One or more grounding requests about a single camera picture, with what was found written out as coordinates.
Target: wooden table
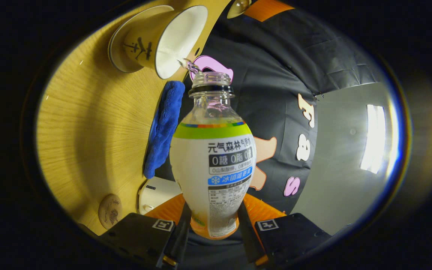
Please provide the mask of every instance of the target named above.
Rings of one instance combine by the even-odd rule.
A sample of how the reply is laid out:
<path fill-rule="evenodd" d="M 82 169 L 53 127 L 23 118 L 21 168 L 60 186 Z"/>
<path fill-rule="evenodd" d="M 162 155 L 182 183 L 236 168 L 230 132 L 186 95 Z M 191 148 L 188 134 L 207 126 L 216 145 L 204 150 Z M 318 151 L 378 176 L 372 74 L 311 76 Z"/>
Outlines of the wooden table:
<path fill-rule="evenodd" d="M 166 81 L 185 78 L 180 68 L 168 80 L 143 68 L 123 73 L 108 59 L 108 42 L 134 14 L 157 5 L 208 8 L 206 25 L 189 59 L 198 56 L 230 0 L 156 0 L 118 17 L 76 46 L 55 69 L 37 115 L 37 152 L 53 195 L 75 222 L 98 235 L 98 207 L 116 194 L 122 217 L 137 210 L 149 130 Z"/>

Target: nutrition facts label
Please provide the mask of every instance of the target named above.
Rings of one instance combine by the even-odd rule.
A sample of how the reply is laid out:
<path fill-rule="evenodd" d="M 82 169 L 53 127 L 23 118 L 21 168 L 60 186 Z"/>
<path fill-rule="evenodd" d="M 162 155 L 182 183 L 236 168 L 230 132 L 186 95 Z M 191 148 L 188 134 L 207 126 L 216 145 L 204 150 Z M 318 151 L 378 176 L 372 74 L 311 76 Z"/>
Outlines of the nutrition facts label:
<path fill-rule="evenodd" d="M 221 237 L 236 228 L 235 212 L 238 210 L 242 198 L 245 196 L 251 178 L 222 186 L 209 186 L 209 235 Z"/>

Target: paper cup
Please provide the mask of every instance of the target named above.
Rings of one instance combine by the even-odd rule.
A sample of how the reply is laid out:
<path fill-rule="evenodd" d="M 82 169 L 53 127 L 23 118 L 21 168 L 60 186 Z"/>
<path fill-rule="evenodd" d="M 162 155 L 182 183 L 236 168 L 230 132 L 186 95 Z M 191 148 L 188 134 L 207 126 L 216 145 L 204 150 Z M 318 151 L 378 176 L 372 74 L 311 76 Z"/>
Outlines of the paper cup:
<path fill-rule="evenodd" d="M 207 17 L 208 10 L 201 5 L 149 17 L 127 34 L 124 51 L 132 61 L 168 79 L 181 67 L 178 60 L 191 52 Z"/>

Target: blue towel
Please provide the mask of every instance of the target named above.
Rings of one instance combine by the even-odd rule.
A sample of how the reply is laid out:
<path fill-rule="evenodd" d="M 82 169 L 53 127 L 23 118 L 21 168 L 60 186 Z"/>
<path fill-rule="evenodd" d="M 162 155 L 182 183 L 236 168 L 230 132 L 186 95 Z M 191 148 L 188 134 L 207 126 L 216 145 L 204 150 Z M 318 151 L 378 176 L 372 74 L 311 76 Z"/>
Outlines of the blue towel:
<path fill-rule="evenodd" d="M 164 86 L 159 109 L 149 131 L 148 155 L 144 164 L 144 176 L 147 179 L 154 177 L 155 170 L 164 164 L 168 157 L 171 139 L 178 126 L 184 92 L 185 84 L 179 81 L 170 81 Z"/>

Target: snowflake icon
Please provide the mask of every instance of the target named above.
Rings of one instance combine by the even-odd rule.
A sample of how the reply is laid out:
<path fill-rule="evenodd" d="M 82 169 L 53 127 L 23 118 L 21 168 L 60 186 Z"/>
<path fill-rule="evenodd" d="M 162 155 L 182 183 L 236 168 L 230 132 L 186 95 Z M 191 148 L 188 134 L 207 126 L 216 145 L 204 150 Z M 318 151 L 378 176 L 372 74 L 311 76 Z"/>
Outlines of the snowflake icon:
<path fill-rule="evenodd" d="M 219 178 L 219 176 L 213 176 L 213 178 L 211 178 L 211 183 L 216 185 L 219 183 L 220 180 L 221 178 Z"/>

